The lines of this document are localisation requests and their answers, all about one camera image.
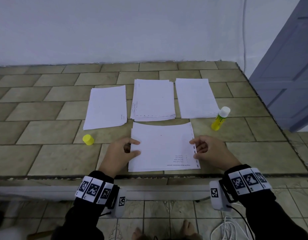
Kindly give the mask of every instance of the tiled floor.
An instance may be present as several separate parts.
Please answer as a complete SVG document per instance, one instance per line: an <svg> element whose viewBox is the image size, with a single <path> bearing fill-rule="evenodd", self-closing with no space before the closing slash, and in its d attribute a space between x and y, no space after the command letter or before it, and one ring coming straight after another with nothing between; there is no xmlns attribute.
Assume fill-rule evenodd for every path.
<svg viewBox="0 0 308 240"><path fill-rule="evenodd" d="M308 231L308 181L299 184L284 185L273 189L277 201L286 213L302 228ZM25 228L28 234L53 230L56 225L64 222L64 216L72 202L7 202L0 203L4 210L5 219L1 229L12 225ZM243 206L233 205L245 216ZM224 213L212 209L209 200L196 203L193 201L127 201L125 212L120 219L110 219L103 216L97 227L103 231L105 240L130 240L136 227L144 233L158 239L176 238L183 219L191 221L204 240L209 239L211 231L221 223L224 216L236 218L236 221L245 229L242 219L236 212Z"/></svg>
<svg viewBox="0 0 308 240"><path fill-rule="evenodd" d="M0 176L85 175L103 159L106 146L130 136L133 120L119 127L83 131L90 90L126 84L128 114L134 79L208 78L219 107L231 108L222 128L210 129L212 118L177 118L146 122L177 125L192 122L195 135L208 134L226 141L243 162L265 174L306 174L307 169L270 117L233 62L152 62L0 67ZM82 141L85 134L93 146ZM287 132L287 137L308 163L308 133ZM215 174L219 170L201 162L199 170L138 174Z"/></svg>

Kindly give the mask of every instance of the gray door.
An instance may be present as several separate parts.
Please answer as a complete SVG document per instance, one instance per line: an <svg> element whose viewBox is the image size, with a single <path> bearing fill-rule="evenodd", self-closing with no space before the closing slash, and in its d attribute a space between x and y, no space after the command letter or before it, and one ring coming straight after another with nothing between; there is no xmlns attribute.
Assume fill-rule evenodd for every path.
<svg viewBox="0 0 308 240"><path fill-rule="evenodd" d="M250 83L282 129L308 123L308 0L300 0Z"/></svg>

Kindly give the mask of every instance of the yellow cap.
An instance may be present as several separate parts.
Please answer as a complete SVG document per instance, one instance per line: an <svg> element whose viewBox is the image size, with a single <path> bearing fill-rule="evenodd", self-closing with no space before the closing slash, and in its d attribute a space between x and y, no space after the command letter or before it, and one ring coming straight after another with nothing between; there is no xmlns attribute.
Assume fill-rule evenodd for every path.
<svg viewBox="0 0 308 240"><path fill-rule="evenodd" d="M83 141L86 145L90 146L94 143L94 138L91 135L85 135L83 136Z"/></svg>

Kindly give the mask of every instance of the bare foot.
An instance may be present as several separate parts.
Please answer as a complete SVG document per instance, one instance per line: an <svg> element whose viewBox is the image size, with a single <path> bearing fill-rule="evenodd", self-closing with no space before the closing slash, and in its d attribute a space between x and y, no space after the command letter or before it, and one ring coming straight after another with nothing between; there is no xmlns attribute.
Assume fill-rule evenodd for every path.
<svg viewBox="0 0 308 240"><path fill-rule="evenodd" d="M135 229L135 231L132 234L132 240L137 240L138 238L140 238L142 236L142 231L137 227Z"/></svg>
<svg viewBox="0 0 308 240"><path fill-rule="evenodd" d="M188 220L184 220L180 233L182 236L191 236L195 234L195 227Z"/></svg>

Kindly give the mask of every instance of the sheet of paper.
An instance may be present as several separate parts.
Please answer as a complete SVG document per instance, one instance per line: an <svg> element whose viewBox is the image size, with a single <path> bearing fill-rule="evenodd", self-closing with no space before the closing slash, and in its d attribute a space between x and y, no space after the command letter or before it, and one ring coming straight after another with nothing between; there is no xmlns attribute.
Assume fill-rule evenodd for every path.
<svg viewBox="0 0 308 240"><path fill-rule="evenodd" d="M83 130L124 125L126 87L92 88Z"/></svg>
<svg viewBox="0 0 308 240"><path fill-rule="evenodd" d="M216 117L219 108L208 79L184 79L175 81L181 118Z"/></svg>
<svg viewBox="0 0 308 240"><path fill-rule="evenodd" d="M161 121L176 117L173 83L168 80L134 81L131 119Z"/></svg>
<svg viewBox="0 0 308 240"><path fill-rule="evenodd" d="M155 126L133 123L132 138L140 145L131 145L131 150L140 150L141 155L128 164L129 172L159 170L200 169L199 161L193 158L195 145L192 124Z"/></svg>

